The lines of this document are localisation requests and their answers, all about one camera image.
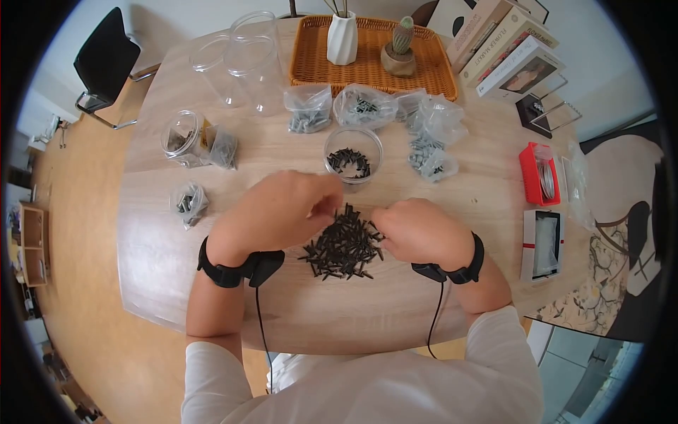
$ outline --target clear plastic jar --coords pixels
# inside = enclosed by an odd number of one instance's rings
[[[244,103],[244,99],[239,94],[235,78],[228,72],[223,61],[230,42],[228,34],[217,34],[194,51],[188,61],[193,70],[203,76],[225,107],[237,107]]]
[[[186,168],[208,165],[214,142],[205,131],[210,125],[198,112],[178,112],[161,136],[165,156]]]
[[[264,35],[272,39],[276,47],[280,46],[277,19],[272,12],[265,10],[251,12],[242,15],[231,25],[231,37],[234,41],[244,41],[257,35]]]
[[[255,35],[231,43],[224,63],[236,77],[255,114],[272,116],[282,111],[285,81],[275,41]]]
[[[339,174],[344,186],[344,192],[356,193],[360,189],[366,187],[372,177],[379,171],[384,157],[384,148],[382,147],[381,140],[379,140],[379,137],[377,137],[374,131],[359,126],[339,127],[327,137],[323,149],[323,162],[325,164],[325,169],[327,169],[328,172],[334,174],[338,173],[337,167],[330,163],[330,155],[337,154],[340,151],[347,149],[350,149],[358,155],[362,155],[369,164],[370,172],[367,176],[357,178],[357,176],[353,175],[355,173],[350,171]]]

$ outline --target hand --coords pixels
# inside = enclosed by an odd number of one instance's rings
[[[437,263],[444,271],[471,264],[475,252],[471,230],[429,200],[413,198],[377,208],[372,221],[386,236],[381,246],[399,261]]]
[[[304,243],[334,222],[343,199],[335,174],[276,172],[217,219],[207,239],[207,257],[214,265],[239,267],[252,252]]]

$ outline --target wooden floor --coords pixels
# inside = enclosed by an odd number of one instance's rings
[[[150,79],[128,82],[100,113],[133,119]],[[83,117],[60,132],[35,163],[37,204],[49,210],[52,283],[37,290],[45,324],[78,384],[112,423],[179,423],[184,336],[125,312],[116,254],[116,215],[125,150],[134,127],[114,131]],[[524,323],[529,328],[530,321]],[[465,339],[432,347],[440,359],[464,357]],[[428,355],[426,347],[418,349]],[[264,354],[245,350],[255,396],[265,392]]]

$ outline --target stack of books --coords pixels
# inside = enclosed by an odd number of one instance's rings
[[[517,102],[564,69],[553,53],[558,40],[514,1],[480,1],[471,15],[447,54],[479,96]]]

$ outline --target black chair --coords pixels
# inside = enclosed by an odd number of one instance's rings
[[[129,74],[140,52],[139,46],[127,38],[123,14],[119,7],[115,7],[94,29],[75,57],[73,66],[87,88],[76,100],[75,107],[114,130],[136,123],[135,119],[115,125],[95,112],[115,103],[127,78],[136,82],[157,72],[137,77]]]

